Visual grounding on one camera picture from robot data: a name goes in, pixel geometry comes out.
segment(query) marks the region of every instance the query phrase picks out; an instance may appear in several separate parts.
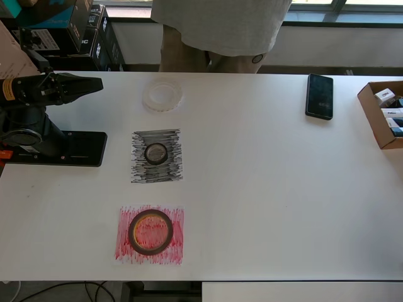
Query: smartphone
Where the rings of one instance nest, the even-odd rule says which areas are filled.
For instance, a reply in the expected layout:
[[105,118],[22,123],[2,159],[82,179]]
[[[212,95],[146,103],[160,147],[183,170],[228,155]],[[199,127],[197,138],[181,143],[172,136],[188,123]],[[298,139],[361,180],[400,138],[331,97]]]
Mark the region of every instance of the smartphone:
[[333,118],[333,79],[322,75],[308,76],[307,104],[305,114],[314,118]]

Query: person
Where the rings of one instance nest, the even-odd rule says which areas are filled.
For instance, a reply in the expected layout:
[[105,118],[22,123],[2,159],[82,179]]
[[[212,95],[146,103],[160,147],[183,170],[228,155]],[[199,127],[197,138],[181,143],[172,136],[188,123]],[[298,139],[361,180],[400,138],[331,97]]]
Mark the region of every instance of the person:
[[151,18],[164,25],[159,71],[257,73],[291,1],[154,0]]

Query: white shirt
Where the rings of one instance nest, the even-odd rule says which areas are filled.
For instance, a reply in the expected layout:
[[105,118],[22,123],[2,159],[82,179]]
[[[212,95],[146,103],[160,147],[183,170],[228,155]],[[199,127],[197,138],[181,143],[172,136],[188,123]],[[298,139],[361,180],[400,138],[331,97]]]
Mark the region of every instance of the white shirt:
[[230,57],[266,53],[292,0],[154,0],[151,18],[182,42]]

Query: black scribbled paper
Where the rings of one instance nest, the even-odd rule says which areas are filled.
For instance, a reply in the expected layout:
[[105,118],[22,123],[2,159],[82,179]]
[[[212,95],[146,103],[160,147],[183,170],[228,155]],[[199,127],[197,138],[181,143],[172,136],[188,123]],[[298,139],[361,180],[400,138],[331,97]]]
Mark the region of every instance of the black scribbled paper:
[[[133,132],[132,183],[147,184],[183,179],[180,134],[179,129]],[[168,158],[161,165],[151,165],[145,159],[145,149],[152,143],[161,143],[167,148]]]

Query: beige pants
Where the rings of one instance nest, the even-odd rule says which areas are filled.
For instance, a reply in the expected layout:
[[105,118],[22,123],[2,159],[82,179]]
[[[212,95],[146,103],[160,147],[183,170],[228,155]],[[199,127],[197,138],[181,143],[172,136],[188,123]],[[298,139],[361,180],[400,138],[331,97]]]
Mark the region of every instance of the beige pants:
[[267,53],[226,57],[184,44],[181,33],[164,25],[160,72],[224,72],[255,74]]

